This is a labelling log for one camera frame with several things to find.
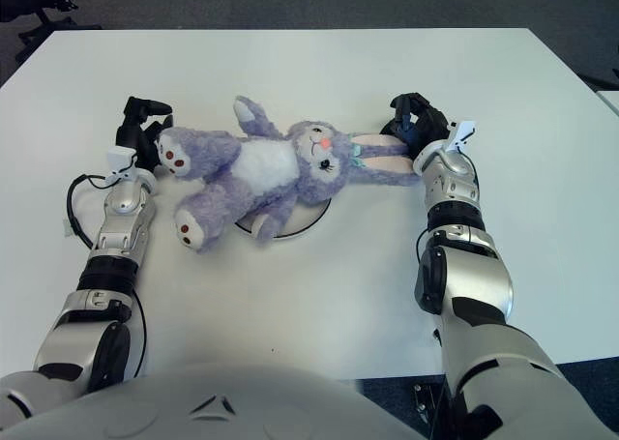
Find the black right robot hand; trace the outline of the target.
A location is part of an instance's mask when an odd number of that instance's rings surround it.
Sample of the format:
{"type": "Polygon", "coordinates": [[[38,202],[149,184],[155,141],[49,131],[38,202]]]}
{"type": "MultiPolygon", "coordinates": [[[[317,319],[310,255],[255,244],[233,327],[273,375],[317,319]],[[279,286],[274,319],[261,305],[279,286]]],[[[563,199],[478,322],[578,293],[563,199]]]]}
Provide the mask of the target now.
{"type": "Polygon", "coordinates": [[[392,99],[390,107],[395,116],[380,133],[405,143],[413,160],[427,145],[449,136],[445,115],[419,93],[400,94],[392,99]]]}

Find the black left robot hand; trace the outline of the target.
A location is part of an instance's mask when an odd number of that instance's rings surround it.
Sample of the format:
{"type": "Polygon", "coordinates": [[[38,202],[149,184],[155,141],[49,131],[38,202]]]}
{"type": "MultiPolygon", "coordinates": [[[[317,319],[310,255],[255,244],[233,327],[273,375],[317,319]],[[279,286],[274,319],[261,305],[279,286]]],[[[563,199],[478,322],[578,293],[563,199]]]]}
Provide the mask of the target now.
{"type": "Polygon", "coordinates": [[[173,126],[172,107],[166,103],[129,97],[115,144],[136,151],[135,166],[153,172],[161,164],[160,134],[173,126]]]}

